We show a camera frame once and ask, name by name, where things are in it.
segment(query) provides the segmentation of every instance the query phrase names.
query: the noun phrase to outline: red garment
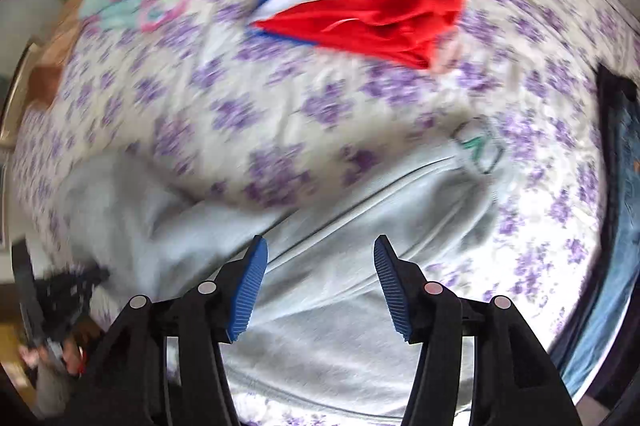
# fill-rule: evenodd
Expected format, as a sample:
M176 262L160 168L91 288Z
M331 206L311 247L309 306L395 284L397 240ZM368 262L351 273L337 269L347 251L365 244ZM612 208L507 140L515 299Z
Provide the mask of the red garment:
M261 0L255 11L270 0ZM436 38L456 23L465 0L303 0L255 19L268 34L426 69Z

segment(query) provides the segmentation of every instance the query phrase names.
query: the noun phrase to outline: bed sheet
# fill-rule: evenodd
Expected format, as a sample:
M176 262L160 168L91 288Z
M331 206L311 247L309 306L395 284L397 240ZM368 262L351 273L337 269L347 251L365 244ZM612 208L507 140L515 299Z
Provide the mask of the bed sheet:
M510 148L511 196L489 246L427 275L461 297L509 295L549 346L598 251L593 67L640 78L638 22L617 0L468 0L443 42L450 56L416 71L252 35L256 1L196 0L151 34L85 29L56 101L27 112L15 151L18 198L52 259L68 260L52 196L105 148L151 159L195 197L296 207L483 114ZM107 325L117 309L101 298ZM337 421L239 388L234 398L245 421Z

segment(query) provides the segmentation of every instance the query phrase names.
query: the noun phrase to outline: denim pants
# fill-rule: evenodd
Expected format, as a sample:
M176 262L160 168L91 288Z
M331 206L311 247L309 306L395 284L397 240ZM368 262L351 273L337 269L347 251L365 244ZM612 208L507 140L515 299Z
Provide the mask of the denim pants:
M636 86L604 66L597 75L607 175L601 253L580 301L550 350L571 395L604 354L640 271L640 108Z

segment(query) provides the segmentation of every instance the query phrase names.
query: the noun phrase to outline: bed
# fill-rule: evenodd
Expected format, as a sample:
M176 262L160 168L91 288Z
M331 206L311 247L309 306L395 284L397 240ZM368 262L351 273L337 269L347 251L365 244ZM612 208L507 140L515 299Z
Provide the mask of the bed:
M598 254L594 68L640 78L638 20L618 0L468 0L424 71L254 35L256 1L194 0L147 34L84 29L52 107L25 114L14 156L18 198L52 261L69 261L56 189L104 149L151 159L199 199L295 208L483 115L508 146L511 194L485 247L424 268L461 297L509 295L549 347ZM104 294L93 307L105 327L118 311ZM399 383L407 396L412 377ZM267 393L234 387L242 420L398 420L366 398L311 409Z

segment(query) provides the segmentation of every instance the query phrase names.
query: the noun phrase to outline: ridged blue pad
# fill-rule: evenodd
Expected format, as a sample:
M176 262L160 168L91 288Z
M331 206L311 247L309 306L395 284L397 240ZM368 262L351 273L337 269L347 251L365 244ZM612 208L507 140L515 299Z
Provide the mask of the ridged blue pad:
M231 341L238 339L238 336L246 330L249 324L264 271L267 269L267 258L268 248L264 238L261 238L255 247L248 250L244 256L244 260L248 260L248 265L231 298L229 326L226 329Z
M386 240L379 236L373 246L373 262L378 272L378 279L382 285L382 292L385 294L386 306L389 308L391 319L396 330L402 334L405 341L409 341L412 327L409 320L409 300L402 289L400 278L396 272L396 267L391 255L394 253Z

